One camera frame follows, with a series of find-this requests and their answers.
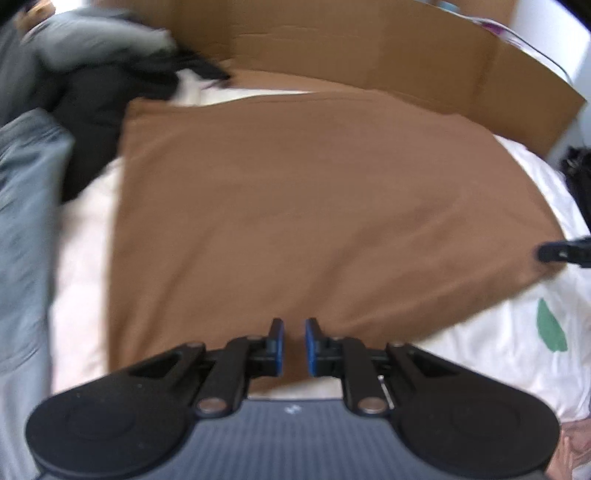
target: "blue jeans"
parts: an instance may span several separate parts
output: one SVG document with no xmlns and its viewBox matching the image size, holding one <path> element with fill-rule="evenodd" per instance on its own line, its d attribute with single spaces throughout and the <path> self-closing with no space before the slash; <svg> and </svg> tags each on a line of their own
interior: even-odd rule
<svg viewBox="0 0 591 480">
<path fill-rule="evenodd" d="M 0 129 L 0 480 L 37 474 L 24 427 L 50 394 L 47 312 L 73 143 L 40 109 Z"/>
</svg>

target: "denim fabric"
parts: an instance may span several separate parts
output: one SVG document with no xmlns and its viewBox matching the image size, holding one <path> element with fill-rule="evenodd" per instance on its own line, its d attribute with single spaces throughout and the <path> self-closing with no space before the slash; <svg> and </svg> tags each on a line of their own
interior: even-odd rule
<svg viewBox="0 0 591 480">
<path fill-rule="evenodd" d="M 117 18 L 88 17 L 76 11 L 48 18 L 34 27 L 23 42 L 52 72 L 70 72 L 84 65 L 117 63 L 176 50 L 166 30 L 153 30 Z"/>
<path fill-rule="evenodd" d="M 0 129 L 0 480 L 36 475 L 24 427 L 50 393 L 47 312 L 72 146 L 40 109 Z"/>
<path fill-rule="evenodd" d="M 0 127 L 22 112 L 35 91 L 42 69 L 14 22 L 0 27 Z"/>
</svg>

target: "white wall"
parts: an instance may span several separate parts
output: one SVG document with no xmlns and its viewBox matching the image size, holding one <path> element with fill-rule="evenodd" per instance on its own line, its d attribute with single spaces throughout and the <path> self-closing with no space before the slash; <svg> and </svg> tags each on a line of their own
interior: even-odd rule
<svg viewBox="0 0 591 480">
<path fill-rule="evenodd" d="M 81 7 L 85 3 L 85 0 L 51 0 L 51 2 L 56 7 L 56 13 L 60 14 Z"/>
<path fill-rule="evenodd" d="M 562 4 L 556 0 L 519 0 L 511 28 L 576 78 L 591 35 Z"/>
<path fill-rule="evenodd" d="M 591 34 L 557 0 L 519 0 L 511 28 L 537 49 L 560 63 L 574 81 L 575 88 L 591 102 Z M 572 125 L 554 146 L 546 161 L 557 167 L 569 145 L 591 142 L 591 108 L 580 116 L 581 128 Z"/>
</svg>

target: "clothing pile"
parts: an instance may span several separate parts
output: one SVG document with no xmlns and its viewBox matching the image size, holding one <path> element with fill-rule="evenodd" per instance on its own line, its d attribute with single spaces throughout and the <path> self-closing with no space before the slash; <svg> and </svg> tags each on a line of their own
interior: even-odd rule
<svg viewBox="0 0 591 480">
<path fill-rule="evenodd" d="M 0 480 L 36 468 L 24 440 L 50 394 L 47 312 L 60 202 L 116 156 L 127 104 L 170 99 L 177 72 L 229 75 L 126 10 L 53 15 L 22 35 L 0 30 Z"/>
</svg>

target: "black clamp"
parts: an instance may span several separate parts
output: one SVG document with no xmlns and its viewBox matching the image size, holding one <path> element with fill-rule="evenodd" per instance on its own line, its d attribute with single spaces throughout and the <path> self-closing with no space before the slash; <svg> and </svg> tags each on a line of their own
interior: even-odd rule
<svg viewBox="0 0 591 480">
<path fill-rule="evenodd" d="M 412 345 L 367 349 L 306 322 L 310 375 L 341 379 L 346 407 L 387 420 L 436 468 L 468 478 L 544 471 L 560 426 L 543 402 Z"/>
<path fill-rule="evenodd" d="M 542 244 L 537 251 L 538 260 L 548 262 L 566 262 L 582 268 L 591 268 L 591 236 L 564 242 Z"/>
<path fill-rule="evenodd" d="M 172 457 L 201 419 L 234 413 L 250 379 L 281 375 L 283 322 L 207 351 L 186 343 L 43 402 L 25 432 L 58 478 L 116 480 Z"/>
</svg>

